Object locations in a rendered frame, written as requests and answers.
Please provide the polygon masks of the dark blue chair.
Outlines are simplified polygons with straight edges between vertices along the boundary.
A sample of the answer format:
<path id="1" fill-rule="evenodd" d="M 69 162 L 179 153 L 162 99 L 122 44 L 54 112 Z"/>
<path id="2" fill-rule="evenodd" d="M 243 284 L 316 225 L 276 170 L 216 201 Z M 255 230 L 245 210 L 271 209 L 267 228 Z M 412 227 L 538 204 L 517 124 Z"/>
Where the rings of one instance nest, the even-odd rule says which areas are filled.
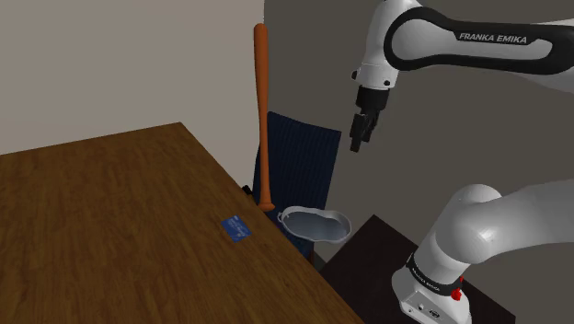
<path id="1" fill-rule="evenodd" d="M 288 233 L 278 213 L 291 206 L 326 207 L 340 137 L 340 131 L 268 113 L 270 196 L 275 208 L 266 216 L 307 259 L 314 243 Z"/>

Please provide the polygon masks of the blue card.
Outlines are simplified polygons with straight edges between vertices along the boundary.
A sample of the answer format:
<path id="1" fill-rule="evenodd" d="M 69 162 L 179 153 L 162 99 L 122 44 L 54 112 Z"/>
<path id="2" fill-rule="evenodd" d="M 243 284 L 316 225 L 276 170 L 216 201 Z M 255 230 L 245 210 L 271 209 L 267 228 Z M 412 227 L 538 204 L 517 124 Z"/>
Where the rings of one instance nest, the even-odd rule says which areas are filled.
<path id="1" fill-rule="evenodd" d="M 233 242 L 241 241 L 252 234 L 244 221 L 237 215 L 224 219 L 221 225 Z"/>

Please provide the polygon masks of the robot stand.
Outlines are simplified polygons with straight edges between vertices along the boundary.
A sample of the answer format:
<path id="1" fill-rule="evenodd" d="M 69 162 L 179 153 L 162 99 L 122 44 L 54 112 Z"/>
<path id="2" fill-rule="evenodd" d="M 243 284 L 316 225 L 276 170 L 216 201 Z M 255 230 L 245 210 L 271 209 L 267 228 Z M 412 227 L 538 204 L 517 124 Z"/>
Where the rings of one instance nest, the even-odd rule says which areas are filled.
<path id="1" fill-rule="evenodd" d="M 365 324 L 418 324 L 405 315 L 391 284 L 417 245 L 372 215 L 320 274 Z"/>

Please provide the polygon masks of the grey oval pan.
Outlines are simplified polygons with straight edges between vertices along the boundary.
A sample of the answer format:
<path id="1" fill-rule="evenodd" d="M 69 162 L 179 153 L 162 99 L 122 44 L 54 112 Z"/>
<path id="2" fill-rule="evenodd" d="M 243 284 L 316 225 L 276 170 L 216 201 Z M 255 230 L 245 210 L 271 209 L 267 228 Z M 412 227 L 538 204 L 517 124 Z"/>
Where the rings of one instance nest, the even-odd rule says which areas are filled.
<path id="1" fill-rule="evenodd" d="M 312 242 L 339 244 L 352 233 L 348 217 L 337 211 L 290 206 L 278 213 L 277 218 L 287 232 Z"/>

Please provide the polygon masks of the brown wooden table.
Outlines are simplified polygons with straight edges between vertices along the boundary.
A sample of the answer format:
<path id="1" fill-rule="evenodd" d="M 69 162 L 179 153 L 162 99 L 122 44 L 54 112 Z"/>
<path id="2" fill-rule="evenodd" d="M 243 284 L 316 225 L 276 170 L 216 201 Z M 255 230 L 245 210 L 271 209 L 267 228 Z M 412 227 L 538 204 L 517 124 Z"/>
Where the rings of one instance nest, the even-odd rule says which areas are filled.
<path id="1" fill-rule="evenodd" d="M 173 123 L 0 156 L 0 324 L 362 320 Z"/>

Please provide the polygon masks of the orange baseball bat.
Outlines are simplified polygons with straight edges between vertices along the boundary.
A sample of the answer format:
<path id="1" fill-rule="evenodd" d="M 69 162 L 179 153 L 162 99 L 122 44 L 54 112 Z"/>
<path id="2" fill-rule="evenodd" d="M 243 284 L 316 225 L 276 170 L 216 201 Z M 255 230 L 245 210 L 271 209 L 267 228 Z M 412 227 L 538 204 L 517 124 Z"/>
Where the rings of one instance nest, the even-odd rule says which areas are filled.
<path id="1" fill-rule="evenodd" d="M 272 211 L 275 206 L 270 195 L 270 167 L 268 144 L 269 103 L 269 38 L 264 23 L 254 27 L 254 67 L 259 120 L 259 203 L 263 212 Z"/>

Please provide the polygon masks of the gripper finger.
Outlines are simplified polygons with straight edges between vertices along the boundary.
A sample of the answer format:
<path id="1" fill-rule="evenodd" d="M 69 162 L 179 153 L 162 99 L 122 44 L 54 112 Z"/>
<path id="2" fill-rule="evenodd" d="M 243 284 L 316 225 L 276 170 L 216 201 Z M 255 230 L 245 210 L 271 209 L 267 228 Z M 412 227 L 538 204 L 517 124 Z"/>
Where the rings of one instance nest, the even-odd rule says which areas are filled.
<path id="1" fill-rule="evenodd" d="M 378 123 L 379 111 L 355 113 L 350 128 L 350 150 L 358 153 L 362 143 L 369 143 L 374 128 Z"/>

